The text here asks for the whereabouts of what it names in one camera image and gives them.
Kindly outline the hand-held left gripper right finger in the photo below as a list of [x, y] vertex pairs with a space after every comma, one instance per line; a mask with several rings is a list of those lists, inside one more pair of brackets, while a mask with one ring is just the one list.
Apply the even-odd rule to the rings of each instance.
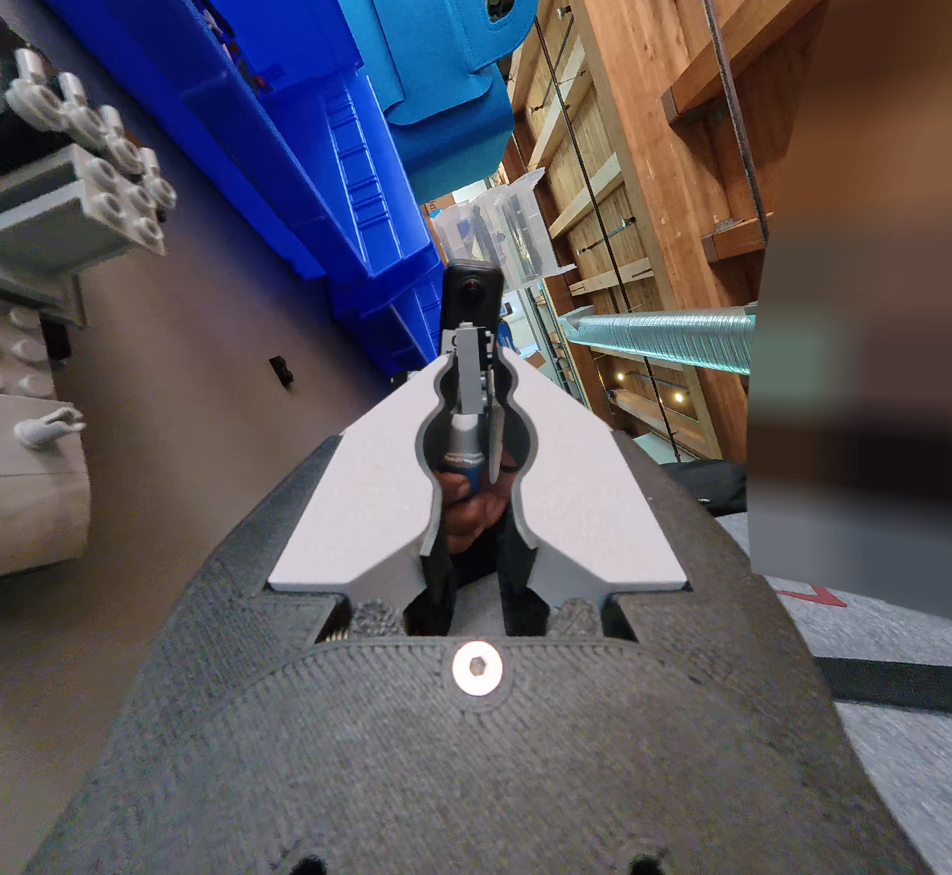
[[503, 450], [516, 467], [501, 574], [550, 606], [618, 593], [675, 592], [687, 574], [612, 429], [513, 350]]

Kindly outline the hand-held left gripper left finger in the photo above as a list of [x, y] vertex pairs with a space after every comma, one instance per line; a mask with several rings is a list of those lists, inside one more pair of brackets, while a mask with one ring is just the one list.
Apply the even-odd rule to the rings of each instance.
[[441, 507], [421, 433], [445, 400], [439, 357], [342, 434], [323, 477], [268, 576], [281, 593], [415, 598], [422, 547]]

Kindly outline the dark grey studded toy brick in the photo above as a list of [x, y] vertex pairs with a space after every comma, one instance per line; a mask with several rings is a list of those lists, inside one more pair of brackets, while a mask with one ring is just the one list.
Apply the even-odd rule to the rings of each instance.
[[455, 331], [453, 344], [458, 372], [456, 412], [482, 415], [495, 403], [495, 334], [484, 326], [464, 321]]

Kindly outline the blue plastic bin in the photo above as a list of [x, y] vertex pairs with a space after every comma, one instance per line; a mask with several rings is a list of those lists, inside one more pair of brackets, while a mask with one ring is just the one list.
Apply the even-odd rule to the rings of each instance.
[[332, 313], [388, 377], [437, 354], [443, 264], [369, 80], [309, 79], [264, 97], [323, 203], [293, 231], [327, 275]]
[[300, 275], [363, 257], [190, 0], [42, 0]]

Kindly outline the grey black toy brick model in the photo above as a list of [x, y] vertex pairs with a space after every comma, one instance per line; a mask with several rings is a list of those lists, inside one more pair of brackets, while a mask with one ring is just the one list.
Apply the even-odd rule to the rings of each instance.
[[87, 422], [56, 396], [67, 328], [86, 315], [80, 275], [133, 252], [167, 253], [177, 194], [154, 150], [2, 25], [1, 575], [78, 558], [90, 523]]

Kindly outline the grey desk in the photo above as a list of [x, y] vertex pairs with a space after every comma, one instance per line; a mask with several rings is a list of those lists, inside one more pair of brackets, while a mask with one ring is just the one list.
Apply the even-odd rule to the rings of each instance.
[[[88, 326], [57, 393], [89, 423], [89, 547], [2, 579], [1, 869], [19, 873], [95, 763], [185, 584], [268, 492], [388, 380], [299, 278], [40, 0], [2, 0], [158, 153], [169, 254], [82, 277]], [[282, 356], [288, 389], [268, 359]]]

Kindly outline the person's right hand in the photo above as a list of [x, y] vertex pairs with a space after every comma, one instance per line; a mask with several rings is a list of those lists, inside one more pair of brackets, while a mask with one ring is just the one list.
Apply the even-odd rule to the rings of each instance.
[[504, 452], [496, 482], [482, 478], [479, 491], [471, 491], [465, 476], [449, 472], [436, 473], [443, 492], [443, 518], [447, 550], [462, 554], [488, 529], [503, 517], [509, 505], [517, 477], [515, 460]]

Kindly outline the clear plastic storage box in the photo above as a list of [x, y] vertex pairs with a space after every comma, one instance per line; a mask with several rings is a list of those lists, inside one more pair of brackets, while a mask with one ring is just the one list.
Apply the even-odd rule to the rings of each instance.
[[438, 213], [433, 224], [447, 260], [499, 268], [506, 294], [573, 269], [558, 264], [537, 202], [534, 189], [543, 173], [543, 168], [531, 171]]

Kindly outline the blue felt bag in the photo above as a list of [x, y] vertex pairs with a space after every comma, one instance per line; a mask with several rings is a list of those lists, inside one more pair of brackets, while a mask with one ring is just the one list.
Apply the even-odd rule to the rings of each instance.
[[539, 0], [493, 21], [485, 0], [338, 0], [418, 204], [500, 166], [514, 128], [498, 61]]

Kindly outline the person's grey sweatshirt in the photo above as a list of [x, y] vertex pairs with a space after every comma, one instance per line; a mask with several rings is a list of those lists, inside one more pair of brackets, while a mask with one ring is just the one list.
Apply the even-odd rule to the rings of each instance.
[[767, 577], [863, 766], [935, 873], [951, 872], [949, 619]]

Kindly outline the silver ventilation duct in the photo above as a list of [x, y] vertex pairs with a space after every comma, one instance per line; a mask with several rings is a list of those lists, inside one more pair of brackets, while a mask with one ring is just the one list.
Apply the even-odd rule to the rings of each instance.
[[573, 310], [558, 321], [566, 339], [625, 356], [748, 375], [757, 305], [695, 311], [597, 314]]

